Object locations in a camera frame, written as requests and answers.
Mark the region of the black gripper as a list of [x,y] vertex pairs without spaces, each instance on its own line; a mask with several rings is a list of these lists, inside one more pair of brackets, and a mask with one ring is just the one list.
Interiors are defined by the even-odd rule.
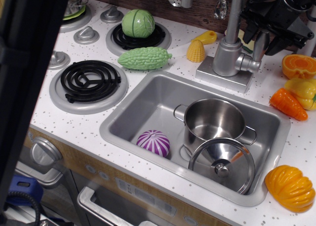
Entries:
[[292,7],[282,0],[274,2],[247,1],[241,17],[246,21],[243,41],[248,44],[259,30],[274,34],[265,55],[275,55],[291,45],[302,48],[314,38],[314,32],[301,20],[305,9]]

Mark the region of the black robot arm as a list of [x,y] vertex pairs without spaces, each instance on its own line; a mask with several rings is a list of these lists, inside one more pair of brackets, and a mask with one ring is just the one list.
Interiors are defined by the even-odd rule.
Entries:
[[243,41],[249,43],[258,30],[265,29],[274,34],[265,55],[275,55],[289,46],[303,48],[315,35],[300,15],[315,3],[316,0],[247,0],[241,13],[247,23]]

